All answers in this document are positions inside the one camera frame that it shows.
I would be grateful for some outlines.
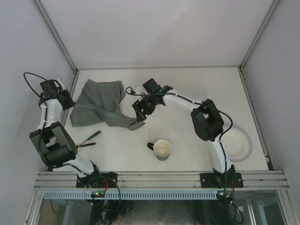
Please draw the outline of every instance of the glass panel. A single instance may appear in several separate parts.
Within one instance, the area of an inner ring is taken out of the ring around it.
[[[284,225],[274,192],[236,191],[244,225]],[[43,200],[38,225],[230,225],[242,221],[234,205],[216,200]]]
[[[91,210],[86,200],[43,199],[37,225],[89,225]]]

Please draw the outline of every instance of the red wire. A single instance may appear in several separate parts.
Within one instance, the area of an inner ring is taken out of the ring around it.
[[[104,193],[108,190],[108,182],[107,182],[107,180],[103,180],[105,183],[106,183],[106,187],[105,187],[105,191],[104,191]]]
[[[232,184],[232,187],[233,187],[233,189],[232,189],[232,194],[233,194],[234,191],[235,191],[235,182],[234,182],[234,181],[231,181],[231,184]]]

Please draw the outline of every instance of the white wall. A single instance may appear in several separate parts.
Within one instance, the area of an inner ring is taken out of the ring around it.
[[[78,68],[239,65],[273,0],[42,0]]]
[[[300,204],[300,1],[279,4],[246,77],[279,169]]]
[[[29,139],[40,121],[38,98],[23,72],[60,76],[69,87],[72,71],[30,0],[2,1],[0,30],[0,223],[18,225],[44,167]],[[30,77],[39,92],[40,81]]]

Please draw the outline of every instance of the black mug handle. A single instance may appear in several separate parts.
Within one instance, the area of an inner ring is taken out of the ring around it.
[[[154,151],[153,146],[154,146],[154,144],[152,144],[150,142],[147,143],[147,147],[150,148],[152,151]]]

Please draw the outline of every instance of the black mounting bracket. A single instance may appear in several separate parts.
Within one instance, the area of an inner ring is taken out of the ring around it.
[[[235,183],[236,188],[244,187],[242,175],[239,172],[234,173],[230,179],[227,179],[226,188],[233,188],[232,181]],[[216,181],[216,175],[213,172],[201,173],[200,182],[202,188],[223,188],[224,187],[224,183],[220,185],[220,183]]]
[[[105,188],[106,182],[104,181],[105,178],[103,177],[107,177],[113,180],[115,183],[118,183],[118,175],[114,172],[101,173],[101,176],[99,176],[98,174],[94,174],[93,172],[91,175],[86,177],[80,178],[77,176],[76,187],[77,188]],[[108,187],[116,188],[116,185],[109,179],[107,179]]]

